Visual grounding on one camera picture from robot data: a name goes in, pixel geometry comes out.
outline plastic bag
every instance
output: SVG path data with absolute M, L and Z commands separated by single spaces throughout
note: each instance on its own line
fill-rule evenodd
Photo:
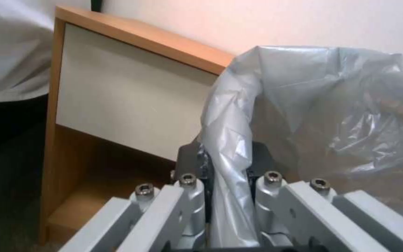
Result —
M 302 180 L 363 189 L 403 215 L 403 56 L 256 47 L 219 76 L 201 117 L 214 169 L 212 247 L 258 246 L 252 139 Z

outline wooden shelf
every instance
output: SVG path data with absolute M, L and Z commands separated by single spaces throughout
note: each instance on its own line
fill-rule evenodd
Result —
M 62 204 L 48 217 L 49 239 L 65 243 L 111 198 L 129 198 L 136 185 L 151 182 L 161 188 L 169 180 L 174 162 L 113 142 L 60 127 L 67 135 L 90 138 L 99 146 L 96 162 Z

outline nightstand drawer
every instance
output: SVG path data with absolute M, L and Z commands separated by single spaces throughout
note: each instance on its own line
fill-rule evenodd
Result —
M 66 24 L 56 123 L 174 161 L 216 78 Z

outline orange wood edge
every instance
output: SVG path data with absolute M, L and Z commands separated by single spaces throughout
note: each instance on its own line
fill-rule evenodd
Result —
M 60 19 L 55 19 L 54 25 L 54 39 L 52 45 L 52 62 L 51 62 L 51 78 L 49 83 L 49 96 L 48 96 L 48 114 L 46 119 L 46 136 L 44 146 L 44 164 L 43 164 L 43 178 L 42 178 L 42 192 L 41 192 L 41 206 L 40 206 L 40 228 L 39 228 L 39 241 L 40 244 L 45 244 L 48 235 L 46 222 L 49 214 L 52 213 L 53 206 L 50 206 L 49 195 L 51 192 L 50 179 L 52 168 L 52 157 L 54 151 L 54 137 L 56 127 L 56 113 L 57 102 L 59 93 L 60 71 L 62 62 L 62 51 L 64 42 L 64 28 L 65 22 Z
M 62 6 L 56 7 L 56 17 L 216 75 L 234 58 L 230 53 L 133 19 Z

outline white wall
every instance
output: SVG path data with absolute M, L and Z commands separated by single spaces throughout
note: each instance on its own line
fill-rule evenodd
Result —
M 104 0 L 103 10 L 234 54 L 255 45 L 403 53 L 403 0 Z

